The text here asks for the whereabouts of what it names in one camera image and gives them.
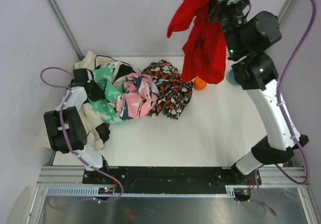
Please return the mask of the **red cloth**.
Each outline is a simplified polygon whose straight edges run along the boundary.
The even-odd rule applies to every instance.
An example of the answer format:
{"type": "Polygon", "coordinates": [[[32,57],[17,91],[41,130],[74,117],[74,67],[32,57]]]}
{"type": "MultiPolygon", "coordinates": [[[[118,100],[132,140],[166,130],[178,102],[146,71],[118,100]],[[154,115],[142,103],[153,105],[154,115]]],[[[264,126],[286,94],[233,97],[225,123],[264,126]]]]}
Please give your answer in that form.
{"type": "Polygon", "coordinates": [[[174,14],[167,30],[169,38],[173,32],[187,30],[194,24],[187,42],[182,80],[196,77],[209,84],[218,84],[224,79],[226,70],[226,41],[220,23],[208,20],[210,0],[183,0],[174,14]]]}

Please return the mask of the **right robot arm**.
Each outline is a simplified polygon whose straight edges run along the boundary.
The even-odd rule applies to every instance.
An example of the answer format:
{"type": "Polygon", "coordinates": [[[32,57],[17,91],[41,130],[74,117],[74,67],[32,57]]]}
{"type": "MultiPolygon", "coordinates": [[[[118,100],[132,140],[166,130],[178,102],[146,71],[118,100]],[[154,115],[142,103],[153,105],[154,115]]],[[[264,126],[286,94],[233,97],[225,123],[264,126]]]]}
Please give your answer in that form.
{"type": "Polygon", "coordinates": [[[238,177],[262,165],[285,163],[309,142],[289,116],[278,89],[278,72],[265,52],[281,39],[278,18],[261,11],[247,19],[243,11],[250,6],[250,0],[210,0],[208,10],[209,21],[219,23],[223,31],[234,79],[252,99],[266,130],[266,136],[233,165],[238,177]]]}

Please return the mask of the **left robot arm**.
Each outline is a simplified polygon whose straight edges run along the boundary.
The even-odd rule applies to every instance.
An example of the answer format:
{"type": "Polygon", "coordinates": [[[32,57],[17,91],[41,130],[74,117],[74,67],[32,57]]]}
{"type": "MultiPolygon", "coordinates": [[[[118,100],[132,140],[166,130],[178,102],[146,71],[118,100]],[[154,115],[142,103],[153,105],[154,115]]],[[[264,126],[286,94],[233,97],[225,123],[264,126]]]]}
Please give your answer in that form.
{"type": "Polygon", "coordinates": [[[59,106],[44,113],[49,144],[55,152],[75,156],[84,165],[86,176],[105,176],[109,166],[98,151],[109,139],[109,124],[98,117],[89,103],[101,100],[104,93],[91,70],[78,68],[72,76],[59,106]]]}

